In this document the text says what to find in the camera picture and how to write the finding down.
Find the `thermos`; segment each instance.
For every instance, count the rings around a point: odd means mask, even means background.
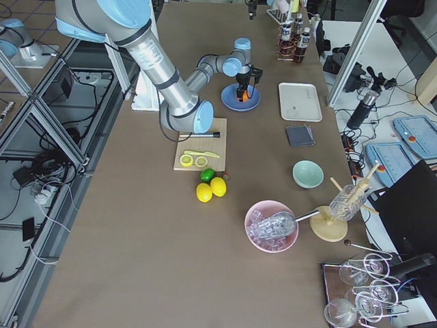
[[[367,116],[369,116],[369,113],[375,105],[376,99],[379,97],[379,95],[380,94],[376,91],[369,91],[356,107],[346,126],[351,130],[358,129]]]

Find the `mint green bowl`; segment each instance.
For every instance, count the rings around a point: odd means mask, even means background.
[[[293,179],[302,188],[316,188],[323,181],[322,168],[311,161],[300,161],[293,166]]]

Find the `pink bowl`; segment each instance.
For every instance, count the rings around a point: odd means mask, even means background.
[[[247,234],[246,228],[252,224],[251,220],[249,219],[249,215],[253,210],[258,210],[259,212],[261,212],[261,214],[265,218],[271,217],[272,215],[274,215],[278,212],[282,212],[282,211],[288,212],[291,215],[293,215],[293,217],[294,217],[294,213],[286,205],[284,205],[280,202],[276,202],[274,200],[263,200],[261,202],[256,203],[255,205],[253,205],[247,211],[246,218],[244,219],[244,230],[246,231],[246,234]],[[262,251],[266,251],[267,253],[279,253],[281,251],[286,251],[291,246],[293,246],[293,244],[296,242],[296,239],[298,238],[298,234],[299,234],[299,225],[296,223],[296,230],[294,230],[294,232],[291,235],[285,237],[285,247],[281,248],[279,251],[272,251],[269,249],[264,249],[263,247],[261,247],[260,245],[255,243],[248,234],[247,234],[247,238],[249,238],[251,243],[256,248],[258,248]]]

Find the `lemon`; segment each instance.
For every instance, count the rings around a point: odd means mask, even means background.
[[[196,158],[196,161],[194,163],[197,167],[205,167],[206,164],[208,164],[208,160],[205,156],[199,156]]]
[[[211,187],[206,183],[201,183],[196,188],[197,199],[203,203],[209,202],[212,198]]]
[[[223,197],[226,194],[226,182],[220,178],[216,177],[211,180],[211,191],[215,196]]]
[[[193,164],[193,161],[193,157],[186,154],[183,154],[179,159],[180,165],[183,167],[190,167]]]

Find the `brown table surface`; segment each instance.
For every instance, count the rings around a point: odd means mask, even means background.
[[[264,69],[262,100],[252,111],[221,103],[221,90],[235,83],[229,77],[217,75],[201,91],[215,116],[227,118],[227,195],[199,202],[199,174],[173,171],[176,146],[160,134],[157,114],[132,111],[126,102],[33,327],[327,326],[320,263],[343,262],[356,249],[319,239],[303,221],[291,249],[267,254],[243,227],[260,200],[277,200],[299,215],[334,198],[330,176],[350,182],[315,47],[301,64],[277,60],[278,26],[264,8],[249,20],[244,5],[165,4],[160,40],[183,77],[202,55],[227,54],[241,36],[252,40],[252,63]],[[323,120],[309,124],[314,147],[288,145],[285,127],[302,122],[282,120],[280,82],[317,87]],[[324,170],[315,189],[292,179],[303,159]],[[367,243],[359,217],[349,222],[348,238]]]

